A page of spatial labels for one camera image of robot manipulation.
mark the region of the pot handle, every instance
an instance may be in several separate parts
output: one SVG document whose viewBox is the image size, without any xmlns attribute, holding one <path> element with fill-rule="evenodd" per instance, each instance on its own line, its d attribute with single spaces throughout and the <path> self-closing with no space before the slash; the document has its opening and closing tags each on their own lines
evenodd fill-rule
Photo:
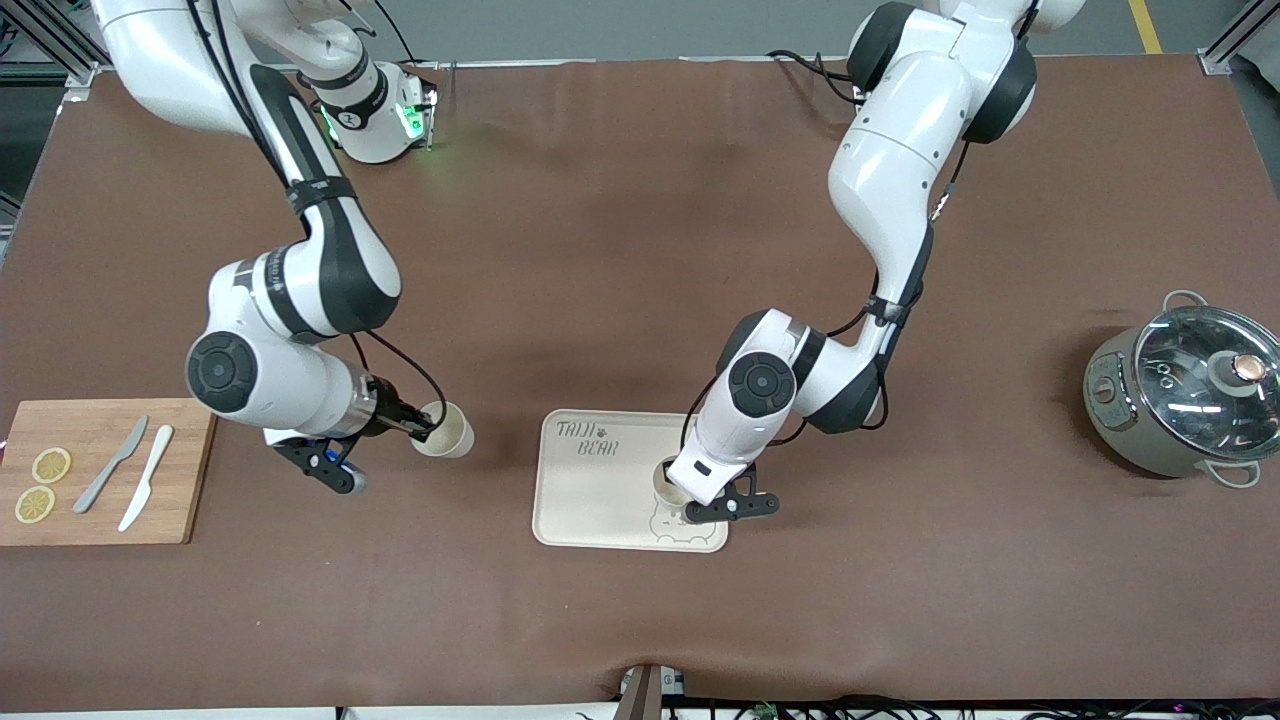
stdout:
<svg viewBox="0 0 1280 720">
<path fill-rule="evenodd" d="M 1217 484 L 1222 487 L 1229 487 L 1231 489 L 1248 489 L 1258 484 L 1258 478 L 1262 477 L 1262 469 L 1258 468 L 1257 461 L 1235 465 L 1226 462 L 1215 462 L 1212 460 L 1201 460 L 1199 462 L 1196 464 L 1196 466 L 1199 468 L 1201 470 L 1204 470 L 1204 474 L 1213 478 L 1213 482 L 1216 482 Z M 1219 473 L 1219 470 L 1226 468 L 1243 468 L 1249 471 L 1249 479 L 1243 483 L 1233 483 L 1231 480 L 1224 478 L 1221 473 Z"/>
<path fill-rule="evenodd" d="M 1160 311 L 1167 313 L 1169 301 L 1175 297 L 1185 297 L 1187 300 L 1190 300 L 1196 305 L 1208 305 L 1208 300 L 1204 300 L 1204 296 L 1198 292 L 1190 290 L 1175 290 L 1174 292 L 1170 292 L 1169 295 L 1165 296 L 1165 301 L 1160 304 Z"/>
</svg>

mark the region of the lemon slice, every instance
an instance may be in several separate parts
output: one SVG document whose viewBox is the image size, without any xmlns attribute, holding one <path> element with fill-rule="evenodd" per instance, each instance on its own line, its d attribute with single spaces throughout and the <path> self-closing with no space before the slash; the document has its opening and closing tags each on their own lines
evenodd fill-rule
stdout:
<svg viewBox="0 0 1280 720">
<path fill-rule="evenodd" d="M 56 483 L 72 469 L 72 454 L 61 447 L 50 447 L 31 464 L 31 477 L 37 483 Z"/>
<path fill-rule="evenodd" d="M 54 488 L 45 486 L 27 488 L 26 492 L 18 496 L 18 505 L 14 505 L 13 514 L 18 518 L 19 523 L 26 525 L 38 523 L 49 518 L 49 514 L 54 511 L 55 497 Z"/>
</svg>

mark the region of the white robot link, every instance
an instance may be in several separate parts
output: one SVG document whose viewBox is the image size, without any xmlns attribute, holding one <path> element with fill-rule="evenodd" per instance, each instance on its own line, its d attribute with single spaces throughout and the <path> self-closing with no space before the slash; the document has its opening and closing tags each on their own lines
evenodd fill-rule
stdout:
<svg viewBox="0 0 1280 720">
<path fill-rule="evenodd" d="M 297 63 L 321 100 L 358 115 L 342 133 L 356 160 L 394 159 L 416 138 L 401 122 L 417 78 L 370 63 L 335 18 L 360 0 L 93 0 L 129 94 L 179 126 L 246 135 L 287 188 L 306 238 L 232 263 L 209 286 L 209 324 L 187 356 L 192 395 L 218 415 L 264 428 L 266 442 L 338 493 L 364 487 L 347 462 L 360 437 L 388 429 L 422 441 L 443 421 L 396 388 L 316 345 L 372 331 L 401 295 L 396 263 L 289 81 L 244 32 Z M 339 450 L 330 448 L 337 442 Z"/>
<path fill-rule="evenodd" d="M 692 433 L 667 469 L 696 501 L 686 506 L 686 519 L 777 510 L 774 496 L 756 493 L 753 462 L 790 413 L 828 434 L 864 427 L 923 290 L 933 245 L 927 204 L 942 164 L 959 138 L 993 142 L 1030 105 L 1036 61 L 1019 37 L 1023 26 L 1053 31 L 1083 4 L 933 0 L 924 10 L 887 3 L 858 28 L 847 70 L 865 102 L 840 142 L 827 188 L 876 261 L 879 279 L 867 320 L 851 347 L 781 310 L 739 323 Z M 733 487 L 744 475 L 753 484 L 748 496 Z"/>
</svg>

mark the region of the pot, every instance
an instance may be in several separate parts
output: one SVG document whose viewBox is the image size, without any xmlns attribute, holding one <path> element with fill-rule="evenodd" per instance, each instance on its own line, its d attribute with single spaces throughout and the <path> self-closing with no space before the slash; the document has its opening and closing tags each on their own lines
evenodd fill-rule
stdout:
<svg viewBox="0 0 1280 720">
<path fill-rule="evenodd" d="M 1183 297 L 1193 302 L 1170 307 Z M 1089 420 L 1125 460 L 1170 478 L 1204 473 L 1251 488 L 1280 451 L 1280 342 L 1201 295 L 1165 296 L 1160 315 L 1108 340 L 1084 374 Z M 1243 482 L 1222 470 L 1243 469 Z"/>
</svg>

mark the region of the table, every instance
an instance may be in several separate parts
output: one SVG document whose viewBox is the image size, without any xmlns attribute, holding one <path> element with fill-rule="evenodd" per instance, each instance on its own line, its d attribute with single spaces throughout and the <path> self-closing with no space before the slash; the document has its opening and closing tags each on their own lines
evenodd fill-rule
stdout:
<svg viewBox="0 0 1280 720">
<path fill-rule="evenodd" d="M 644 661 L 751 698 L 1280 694 L 1280 466 L 1248 492 L 1143 477 L 1079 398 L 1167 290 L 1280 327 L 1280 206 L 1194 58 L 1039 68 L 938 223 L 888 427 L 769 451 L 783 511 L 709 556 L 539 544 L 539 424 L 682 411 L 746 313 L 861 305 L 826 192 L 850 109 L 769 63 L 442 74 L 434 151 L 346 167 L 406 278 L 385 334 L 472 454 L 366 441 L 342 498 L 220 423 L 191 544 L 0 551 L 0 710 L 593 701 Z M 114 76 L 67 105 L 0 274 L 0 421 L 184 393 L 211 273 L 301 237 L 273 183 Z"/>
</svg>

